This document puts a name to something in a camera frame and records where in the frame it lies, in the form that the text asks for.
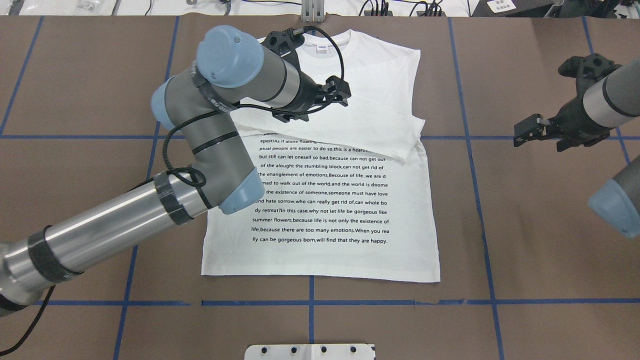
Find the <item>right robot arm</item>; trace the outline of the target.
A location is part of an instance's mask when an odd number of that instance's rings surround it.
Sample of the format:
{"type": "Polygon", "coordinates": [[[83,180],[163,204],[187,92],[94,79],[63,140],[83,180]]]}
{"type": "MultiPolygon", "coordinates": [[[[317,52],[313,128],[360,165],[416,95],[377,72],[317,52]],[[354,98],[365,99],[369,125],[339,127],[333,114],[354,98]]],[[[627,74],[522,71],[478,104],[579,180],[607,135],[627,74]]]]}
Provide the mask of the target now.
{"type": "MultiPolygon", "coordinates": [[[[535,113],[513,128],[513,145],[555,139],[558,152],[592,147],[639,119],[639,60],[617,64],[601,54],[574,55],[558,73],[575,80],[576,96],[549,118],[535,113]]],[[[590,209],[627,239],[640,233],[639,159],[629,161],[588,201],[590,209]]]]}

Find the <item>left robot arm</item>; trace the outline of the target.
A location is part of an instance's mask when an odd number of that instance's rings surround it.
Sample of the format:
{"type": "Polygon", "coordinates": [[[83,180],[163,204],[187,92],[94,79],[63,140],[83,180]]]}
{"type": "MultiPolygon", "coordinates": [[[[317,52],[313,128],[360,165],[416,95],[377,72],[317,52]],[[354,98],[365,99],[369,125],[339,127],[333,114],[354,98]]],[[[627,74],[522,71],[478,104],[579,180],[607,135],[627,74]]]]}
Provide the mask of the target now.
{"type": "Polygon", "coordinates": [[[45,289],[73,280],[96,264],[212,208],[233,214],[265,194],[230,114],[268,112],[275,119],[308,115],[350,97],[345,75],[317,84],[301,69],[297,48],[307,25],[270,32],[263,41],[230,25],[206,32],[190,68],[151,97],[168,133],[166,169],[130,191],[81,214],[1,245],[1,315],[36,303],[45,289]]]}

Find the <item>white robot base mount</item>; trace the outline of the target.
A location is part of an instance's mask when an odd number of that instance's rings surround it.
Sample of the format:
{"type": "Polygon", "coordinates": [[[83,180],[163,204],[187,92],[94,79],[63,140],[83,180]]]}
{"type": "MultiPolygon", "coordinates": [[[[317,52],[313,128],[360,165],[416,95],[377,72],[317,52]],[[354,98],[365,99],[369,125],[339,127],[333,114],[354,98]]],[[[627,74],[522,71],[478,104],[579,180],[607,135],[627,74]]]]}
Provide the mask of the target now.
{"type": "Polygon", "coordinates": [[[375,360],[375,346],[366,343],[254,344],[245,360],[375,360]]]}

